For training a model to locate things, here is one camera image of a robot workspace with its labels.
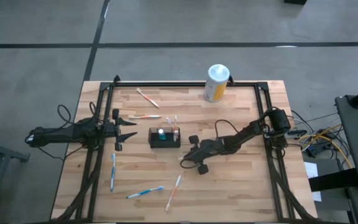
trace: wooden table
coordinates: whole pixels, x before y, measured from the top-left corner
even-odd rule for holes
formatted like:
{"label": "wooden table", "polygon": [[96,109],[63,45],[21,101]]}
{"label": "wooden table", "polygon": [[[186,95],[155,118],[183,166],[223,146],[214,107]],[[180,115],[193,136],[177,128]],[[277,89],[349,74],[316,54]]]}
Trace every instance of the wooden table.
{"label": "wooden table", "polygon": [[[88,104],[96,102],[99,83],[84,83],[76,121],[91,116]],[[284,82],[268,81],[268,85],[273,106],[291,115]],[[189,136],[197,134],[200,140],[215,138],[214,122],[217,119],[228,119],[237,129],[242,129],[259,117],[253,88],[226,88],[223,100],[218,103],[207,102],[200,87],[143,87],[142,92],[156,101],[160,109],[140,96],[136,87],[115,88],[112,108],[120,109],[121,117],[126,120],[130,114],[158,114],[163,118],[137,119],[133,120],[137,126],[121,126],[122,133],[138,132],[122,145],[122,152],[114,150],[113,138],[106,140],[94,222],[277,221],[262,137],[246,142],[236,154],[205,160],[209,166],[205,175],[199,175],[196,169],[184,170],[179,166],[178,158],[190,150]],[[181,129],[181,148],[151,149],[147,141],[149,128],[168,127],[165,117],[173,119],[175,114]],[[218,129],[220,136],[235,134],[228,124],[218,124]],[[67,153],[78,146],[70,144]],[[111,153],[117,155],[113,193],[109,190]],[[78,193],[85,157],[84,149],[65,161],[52,218],[58,217]],[[291,191],[316,217],[299,147],[288,147],[284,159]],[[184,177],[169,213],[165,213],[165,206],[181,171],[184,171]],[[130,194],[160,185],[165,190],[125,199]],[[280,197],[285,210],[283,194]],[[85,200],[85,211],[88,199]]]}

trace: gray floor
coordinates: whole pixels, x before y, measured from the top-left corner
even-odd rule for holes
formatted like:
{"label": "gray floor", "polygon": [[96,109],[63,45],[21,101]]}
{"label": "gray floor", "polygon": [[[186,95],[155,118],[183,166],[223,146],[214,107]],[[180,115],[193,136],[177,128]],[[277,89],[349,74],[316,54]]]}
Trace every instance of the gray floor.
{"label": "gray floor", "polygon": [[[103,0],[0,0],[0,44],[90,43]],[[101,42],[358,42],[358,1],[115,0]],[[62,162],[29,148],[36,126],[72,113],[90,49],[0,49],[0,145],[31,153],[13,161],[0,193],[0,222],[48,219]],[[358,47],[99,49],[91,80],[204,80],[223,63],[237,80],[285,80],[291,107],[305,119],[335,112],[334,97],[358,93]],[[312,123],[324,126],[335,118]],[[56,156],[65,145],[45,148]],[[328,220],[343,214],[319,211]]]}

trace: wooden tabletop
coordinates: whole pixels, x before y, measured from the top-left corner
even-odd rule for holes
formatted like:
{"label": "wooden tabletop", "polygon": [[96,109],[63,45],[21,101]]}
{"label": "wooden tabletop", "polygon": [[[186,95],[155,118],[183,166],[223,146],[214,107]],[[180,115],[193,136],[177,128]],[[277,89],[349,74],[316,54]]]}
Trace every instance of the wooden tabletop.
{"label": "wooden tabletop", "polygon": [[[284,82],[267,82],[273,106],[291,115]],[[91,117],[88,104],[90,101],[96,103],[99,84],[84,83],[76,121]],[[189,136],[197,134],[200,140],[215,138],[214,122],[217,119],[227,119],[237,129],[242,129],[259,117],[253,88],[227,87],[224,98],[217,103],[207,102],[200,87],[142,87],[142,92],[153,99],[160,109],[140,96],[136,87],[114,88],[112,109],[120,109],[120,115],[125,120],[130,114],[156,114],[163,118],[134,119],[132,122],[137,126],[121,126],[121,133],[138,132],[122,144],[122,152],[114,150],[113,138],[106,140],[94,211],[95,222],[277,221],[262,137],[246,142],[236,154],[205,160],[209,167],[205,175],[199,175],[197,169],[184,170],[179,166],[179,157],[190,150]],[[181,129],[181,148],[151,149],[147,140],[149,128],[167,128],[165,117],[173,119],[175,115]],[[218,124],[218,130],[220,136],[235,134],[225,123]],[[79,146],[70,144],[67,153]],[[113,193],[109,189],[112,153],[117,156]],[[62,214],[78,193],[85,157],[86,150],[82,149],[65,161],[52,218]],[[316,217],[299,147],[286,148],[284,160],[291,191]],[[170,211],[165,213],[165,206],[181,171],[184,171],[182,182]],[[165,190],[126,199],[130,194],[161,185]],[[84,206],[85,214],[89,193],[90,190]],[[285,210],[283,194],[280,197]]]}

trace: yellow label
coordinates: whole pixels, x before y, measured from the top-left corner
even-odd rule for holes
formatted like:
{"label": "yellow label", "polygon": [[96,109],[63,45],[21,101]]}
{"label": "yellow label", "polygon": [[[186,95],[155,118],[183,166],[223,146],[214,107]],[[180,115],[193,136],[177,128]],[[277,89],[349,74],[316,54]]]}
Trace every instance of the yellow label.
{"label": "yellow label", "polygon": [[223,96],[224,90],[226,89],[227,82],[217,85],[214,94],[214,100],[220,100]]}

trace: white container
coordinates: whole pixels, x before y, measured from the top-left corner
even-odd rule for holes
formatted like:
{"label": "white container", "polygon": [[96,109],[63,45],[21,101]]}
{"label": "white container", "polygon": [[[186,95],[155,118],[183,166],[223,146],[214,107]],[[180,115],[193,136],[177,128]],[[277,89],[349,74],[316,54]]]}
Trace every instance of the white container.
{"label": "white container", "polygon": [[230,71],[224,65],[212,65],[208,69],[208,79],[205,83],[204,97],[209,102],[218,102],[222,99],[226,89]]}

